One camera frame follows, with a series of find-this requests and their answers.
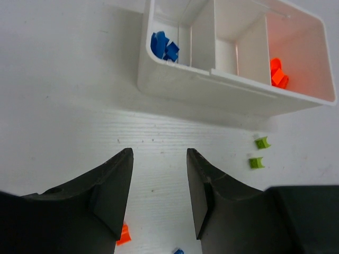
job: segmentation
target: green plastic piece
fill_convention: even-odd
[[[258,149],[266,149],[271,146],[270,144],[267,143],[267,137],[259,138],[255,140],[255,143]]]
[[[249,159],[250,167],[252,169],[264,168],[264,166],[261,163],[262,159],[263,159],[263,157]]]

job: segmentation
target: white table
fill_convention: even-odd
[[[293,0],[326,23],[339,90],[339,1]],[[42,193],[134,150],[126,221],[116,253],[201,253],[186,149],[259,189],[339,183],[339,106],[259,119],[153,98],[136,87],[144,1],[0,3],[0,188]],[[257,151],[254,138],[272,147]],[[266,166],[250,170],[247,159]]]

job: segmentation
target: pile of orange blocks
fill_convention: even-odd
[[[271,77],[272,86],[286,89],[289,81],[289,76],[285,75],[282,71],[281,60],[279,58],[273,58],[271,60]]]

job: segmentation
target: white box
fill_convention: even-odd
[[[152,53],[158,31],[179,46],[176,63]],[[289,75],[287,89],[271,86],[275,57]],[[280,0],[147,0],[138,88],[264,116],[336,104],[323,22]]]

